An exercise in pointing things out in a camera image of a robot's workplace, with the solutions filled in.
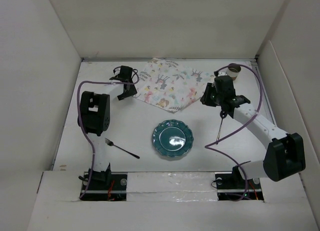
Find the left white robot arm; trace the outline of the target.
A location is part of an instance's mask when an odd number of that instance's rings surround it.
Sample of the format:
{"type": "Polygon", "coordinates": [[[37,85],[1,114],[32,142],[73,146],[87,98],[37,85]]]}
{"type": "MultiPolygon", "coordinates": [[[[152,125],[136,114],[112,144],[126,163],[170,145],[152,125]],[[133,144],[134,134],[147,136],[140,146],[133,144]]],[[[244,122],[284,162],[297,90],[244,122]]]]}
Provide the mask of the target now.
{"type": "Polygon", "coordinates": [[[89,186],[94,175],[94,163],[96,149],[88,134],[95,134],[98,137],[109,128],[111,119],[111,99],[110,94],[96,94],[92,91],[81,92],[85,84],[115,86],[120,88],[114,95],[119,101],[136,95],[135,85],[139,82],[138,70],[129,66],[121,65],[113,69],[114,76],[109,82],[102,81],[82,81],[76,93],[77,124],[92,148],[91,168],[88,170],[87,177],[80,177],[80,180],[89,186]]]}

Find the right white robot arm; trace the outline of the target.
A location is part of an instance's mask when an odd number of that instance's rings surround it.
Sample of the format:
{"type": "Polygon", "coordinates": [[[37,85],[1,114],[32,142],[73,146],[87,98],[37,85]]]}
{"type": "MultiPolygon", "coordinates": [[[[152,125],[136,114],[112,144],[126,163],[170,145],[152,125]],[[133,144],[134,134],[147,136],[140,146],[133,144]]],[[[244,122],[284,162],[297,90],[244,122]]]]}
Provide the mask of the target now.
{"type": "Polygon", "coordinates": [[[220,107],[222,118],[230,116],[241,123],[265,148],[263,160],[232,169],[231,182],[235,187],[243,188],[255,178],[278,182],[306,169],[303,138],[298,133],[288,133],[277,127],[260,115],[248,98],[236,95],[231,77],[218,76],[213,83],[207,83],[200,101],[209,107],[220,107]]]}

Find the animal print cloth napkin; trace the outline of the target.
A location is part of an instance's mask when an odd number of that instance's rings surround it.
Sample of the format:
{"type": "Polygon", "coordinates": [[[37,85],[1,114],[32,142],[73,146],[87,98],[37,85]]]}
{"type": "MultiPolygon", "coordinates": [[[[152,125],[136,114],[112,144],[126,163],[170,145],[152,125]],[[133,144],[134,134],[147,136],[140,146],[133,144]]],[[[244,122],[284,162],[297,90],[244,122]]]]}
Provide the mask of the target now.
{"type": "Polygon", "coordinates": [[[134,97],[170,113],[176,113],[199,100],[212,72],[197,70],[169,59],[153,58],[138,72],[134,97]]]}

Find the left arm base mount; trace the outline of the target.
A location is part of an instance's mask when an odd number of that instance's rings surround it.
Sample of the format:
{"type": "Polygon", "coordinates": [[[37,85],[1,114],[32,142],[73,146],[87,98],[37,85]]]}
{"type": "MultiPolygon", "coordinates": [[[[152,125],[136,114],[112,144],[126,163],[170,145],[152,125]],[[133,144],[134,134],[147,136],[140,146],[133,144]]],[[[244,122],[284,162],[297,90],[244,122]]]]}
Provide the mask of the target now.
{"type": "Polygon", "coordinates": [[[91,178],[87,188],[89,173],[85,172],[78,178],[81,180],[79,199],[81,201],[122,202],[127,200],[128,174],[125,172],[111,172],[106,180],[91,178]]]}

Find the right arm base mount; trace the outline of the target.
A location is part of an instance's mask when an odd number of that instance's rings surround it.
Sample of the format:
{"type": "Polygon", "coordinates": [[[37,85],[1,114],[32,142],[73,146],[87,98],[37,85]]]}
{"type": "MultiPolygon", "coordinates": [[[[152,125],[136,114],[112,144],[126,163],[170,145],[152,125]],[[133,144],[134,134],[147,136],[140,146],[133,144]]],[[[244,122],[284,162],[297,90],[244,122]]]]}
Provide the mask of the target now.
{"type": "Polygon", "coordinates": [[[232,171],[216,172],[211,187],[217,191],[219,201],[264,201],[259,178],[245,181],[238,168],[232,171]]]}

